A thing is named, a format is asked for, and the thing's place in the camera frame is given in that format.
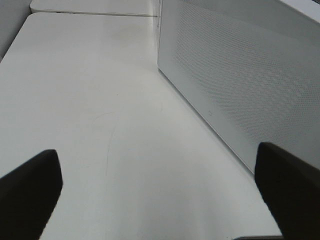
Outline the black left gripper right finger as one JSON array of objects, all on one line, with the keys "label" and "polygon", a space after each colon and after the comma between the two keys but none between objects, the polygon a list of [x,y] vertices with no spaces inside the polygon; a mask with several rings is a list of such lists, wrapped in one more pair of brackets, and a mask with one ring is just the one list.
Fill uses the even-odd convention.
[{"label": "black left gripper right finger", "polygon": [[286,240],[320,238],[320,171],[270,142],[258,145],[254,181]]}]

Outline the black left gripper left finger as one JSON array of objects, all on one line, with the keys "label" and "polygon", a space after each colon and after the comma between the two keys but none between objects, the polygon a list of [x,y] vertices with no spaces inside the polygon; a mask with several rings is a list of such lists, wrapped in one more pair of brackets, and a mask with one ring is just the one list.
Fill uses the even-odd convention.
[{"label": "black left gripper left finger", "polygon": [[40,239],[63,188],[57,151],[46,149],[0,179],[0,238]]}]

